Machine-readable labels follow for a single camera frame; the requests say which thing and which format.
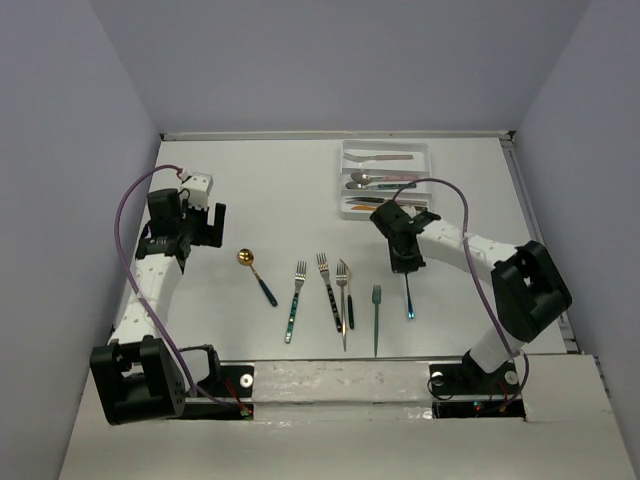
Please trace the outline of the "teal metal fork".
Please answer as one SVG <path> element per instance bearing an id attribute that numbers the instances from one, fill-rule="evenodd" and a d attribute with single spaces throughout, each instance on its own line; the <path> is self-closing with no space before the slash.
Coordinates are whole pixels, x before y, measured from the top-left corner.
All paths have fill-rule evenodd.
<path id="1" fill-rule="evenodd" d="M 372 303 L 374 305 L 374 323 L 373 323 L 373 352 L 374 357 L 378 357 L 379 348 L 379 308 L 381 305 L 381 286 L 376 284 L 372 289 Z"/>

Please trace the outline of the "blue spoon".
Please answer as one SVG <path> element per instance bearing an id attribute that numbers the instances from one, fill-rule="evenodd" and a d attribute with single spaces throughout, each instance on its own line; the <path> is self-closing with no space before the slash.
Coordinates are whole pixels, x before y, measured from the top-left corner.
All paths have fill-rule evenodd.
<path id="1" fill-rule="evenodd" d="M 407 319 L 409 321 L 415 320 L 415 309 L 413 305 L 412 295 L 411 295 L 411 287 L 409 282 L 409 273 L 404 273 L 404 281 L 405 281 L 405 293 L 406 293 L 406 310 L 407 310 Z"/>

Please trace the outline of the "gold spoon teal handle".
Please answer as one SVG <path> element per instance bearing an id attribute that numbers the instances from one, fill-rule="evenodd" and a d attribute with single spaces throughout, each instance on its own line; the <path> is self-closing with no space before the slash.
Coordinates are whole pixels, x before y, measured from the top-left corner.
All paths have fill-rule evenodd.
<path id="1" fill-rule="evenodd" d="M 259 275 L 259 273 L 257 272 L 257 270 L 254 267 L 254 254 L 253 254 L 253 252 L 251 250 L 247 249 L 247 248 L 240 249 L 238 251 L 238 253 L 237 253 L 237 260 L 241 265 L 246 266 L 251 270 L 251 272 L 253 273 L 255 279 L 257 280 L 261 290 L 263 291 L 264 295 L 266 296 L 267 300 L 269 301 L 270 305 L 272 307 L 277 307 L 278 306 L 278 301 L 277 301 L 276 297 L 271 292 L 271 290 L 269 289 L 269 287 L 267 286 L 265 281 L 261 278 L 261 276 Z"/>

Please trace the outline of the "silver fork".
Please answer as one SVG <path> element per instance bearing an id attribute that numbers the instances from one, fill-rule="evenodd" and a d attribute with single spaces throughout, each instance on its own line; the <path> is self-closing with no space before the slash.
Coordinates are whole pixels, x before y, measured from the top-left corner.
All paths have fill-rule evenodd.
<path id="1" fill-rule="evenodd" d="M 341 336 L 343 351 L 347 350 L 347 312 L 345 301 L 345 287 L 347 285 L 346 267 L 342 261 L 336 266 L 336 284 L 340 289 L 340 314 L 341 314 Z"/>

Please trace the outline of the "gold knife dark green handle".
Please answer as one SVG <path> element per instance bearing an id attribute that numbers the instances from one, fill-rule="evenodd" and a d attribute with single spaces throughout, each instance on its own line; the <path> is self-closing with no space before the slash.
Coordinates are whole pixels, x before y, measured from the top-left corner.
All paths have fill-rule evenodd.
<path id="1" fill-rule="evenodd" d="M 348 324 L 351 330 L 355 329 L 355 314 L 354 314 L 354 305 L 353 305 L 353 297 L 351 291 L 351 270 L 347 263 L 340 258 L 341 265 L 345 269 L 346 280 L 347 280 L 347 312 L 348 312 Z"/>

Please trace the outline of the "teal handled knife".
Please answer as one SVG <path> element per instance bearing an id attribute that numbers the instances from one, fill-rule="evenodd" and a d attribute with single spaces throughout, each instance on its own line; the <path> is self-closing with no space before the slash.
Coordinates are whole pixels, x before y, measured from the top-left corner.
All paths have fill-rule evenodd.
<path id="1" fill-rule="evenodd" d="M 345 203 L 352 205 L 381 205 L 386 201 L 386 199 L 378 197 L 347 197 Z"/>

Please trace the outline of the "fork black patterned handle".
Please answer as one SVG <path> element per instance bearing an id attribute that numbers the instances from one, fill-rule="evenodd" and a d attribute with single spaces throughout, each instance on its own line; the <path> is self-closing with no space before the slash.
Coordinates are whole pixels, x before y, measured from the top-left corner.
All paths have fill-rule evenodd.
<path id="1" fill-rule="evenodd" d="M 336 330 L 338 332 L 341 332 L 342 331 L 342 320 L 341 320 L 341 316 L 340 316 L 340 313 L 339 313 L 339 310 L 338 310 L 338 307 L 337 307 L 335 295 L 334 295 L 332 284 L 331 284 L 329 266 L 328 266 L 328 261 L 327 261 L 326 255 L 324 253 L 317 253 L 316 254 L 316 261 L 317 261 L 317 265 L 318 265 L 318 269 L 319 269 L 321 278 L 323 279 L 323 282 L 324 282 L 325 287 L 326 287 L 326 291 L 327 291 L 327 295 L 328 295 L 328 299 L 329 299 L 329 303 L 330 303 L 330 307 L 331 307 L 331 311 L 332 311 L 332 317 L 333 317 L 333 320 L 334 320 L 334 324 L 335 324 Z"/>

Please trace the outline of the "spoon pink handle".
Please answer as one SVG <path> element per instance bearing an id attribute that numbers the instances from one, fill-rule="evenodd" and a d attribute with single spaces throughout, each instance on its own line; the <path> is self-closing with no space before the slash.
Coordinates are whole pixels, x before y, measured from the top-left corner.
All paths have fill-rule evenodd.
<path id="1" fill-rule="evenodd" d="M 375 182 L 409 182 L 416 180 L 415 176 L 377 176 L 362 172 L 354 172 L 350 175 L 350 177 L 353 181 L 360 184 L 370 184 Z"/>

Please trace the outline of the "fork teal patterned handle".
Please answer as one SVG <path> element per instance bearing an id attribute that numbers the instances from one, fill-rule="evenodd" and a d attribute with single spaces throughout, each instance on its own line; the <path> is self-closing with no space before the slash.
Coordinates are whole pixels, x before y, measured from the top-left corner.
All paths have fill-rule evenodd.
<path id="1" fill-rule="evenodd" d="M 287 322 L 287 328 L 285 332 L 284 341 L 286 344 L 290 344 L 293 337 L 294 325 L 296 320 L 296 314 L 299 304 L 299 297 L 301 289 L 306 280 L 307 263 L 305 261 L 298 261 L 296 265 L 296 271 L 294 276 L 294 294 L 292 297 L 291 307 L 289 311 L 289 318 Z"/>

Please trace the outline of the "fork pink handle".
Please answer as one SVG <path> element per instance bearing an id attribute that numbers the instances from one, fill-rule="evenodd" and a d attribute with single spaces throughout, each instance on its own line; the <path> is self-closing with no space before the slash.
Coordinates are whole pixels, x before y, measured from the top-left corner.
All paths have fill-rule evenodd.
<path id="1" fill-rule="evenodd" d="M 388 162 L 388 161 L 411 161 L 414 159 L 410 154 L 378 154 L 378 155 L 354 155 L 351 153 L 344 153 L 342 155 L 344 160 L 354 163 L 366 163 L 366 162 Z"/>

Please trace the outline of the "black handled knife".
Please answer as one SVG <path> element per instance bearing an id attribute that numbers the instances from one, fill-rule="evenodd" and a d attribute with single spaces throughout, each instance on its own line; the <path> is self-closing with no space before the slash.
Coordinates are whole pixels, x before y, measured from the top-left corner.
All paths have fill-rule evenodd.
<path id="1" fill-rule="evenodd" d="M 411 200 L 395 200 L 398 205 L 401 206 L 413 206 L 415 208 L 427 208 L 429 207 L 428 201 L 411 201 Z"/>

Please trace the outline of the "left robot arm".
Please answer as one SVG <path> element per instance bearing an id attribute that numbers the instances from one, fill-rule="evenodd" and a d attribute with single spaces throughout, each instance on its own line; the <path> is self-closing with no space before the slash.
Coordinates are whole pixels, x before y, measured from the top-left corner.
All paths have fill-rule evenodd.
<path id="1" fill-rule="evenodd" d="M 117 426 L 177 418 L 188 395 L 209 395 L 221 370 L 206 360 L 189 368 L 166 329 L 173 294 L 194 246 L 222 245 L 225 205 L 209 203 L 207 178 L 147 196 L 149 221 L 132 262 L 131 293 L 108 342 L 95 347 L 90 370 L 106 420 Z"/>

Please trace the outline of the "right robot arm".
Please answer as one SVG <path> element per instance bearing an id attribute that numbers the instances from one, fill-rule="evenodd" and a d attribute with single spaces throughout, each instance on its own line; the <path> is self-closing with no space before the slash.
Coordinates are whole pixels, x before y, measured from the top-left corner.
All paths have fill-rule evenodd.
<path id="1" fill-rule="evenodd" d="M 493 326 L 444 375 L 445 384 L 486 390 L 497 371 L 573 303 L 548 249 L 537 241 L 515 246 L 488 240 L 428 210 L 411 216 L 392 200 L 370 220 L 387 241 L 394 273 L 414 273 L 426 258 L 443 262 L 470 273 L 489 307 Z"/>

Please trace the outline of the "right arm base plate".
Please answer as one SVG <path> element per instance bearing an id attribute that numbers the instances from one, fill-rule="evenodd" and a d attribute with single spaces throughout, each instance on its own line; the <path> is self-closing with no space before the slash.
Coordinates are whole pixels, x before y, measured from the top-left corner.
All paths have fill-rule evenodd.
<path id="1" fill-rule="evenodd" d="M 427 389 L 436 419 L 524 419 L 520 378 L 513 363 L 496 372 L 469 376 L 461 363 L 436 363 L 429 366 Z"/>

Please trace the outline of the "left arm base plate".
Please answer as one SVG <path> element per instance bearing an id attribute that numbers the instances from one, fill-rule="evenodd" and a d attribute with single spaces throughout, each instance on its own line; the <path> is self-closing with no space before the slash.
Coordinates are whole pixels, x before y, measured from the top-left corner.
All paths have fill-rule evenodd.
<path id="1" fill-rule="evenodd" d="M 252 420 L 255 366 L 243 363 L 223 363 L 221 377 L 209 376 L 198 383 L 195 397 L 190 397 L 183 373 L 177 370 L 179 394 L 175 414 L 162 420 L 243 421 Z"/>

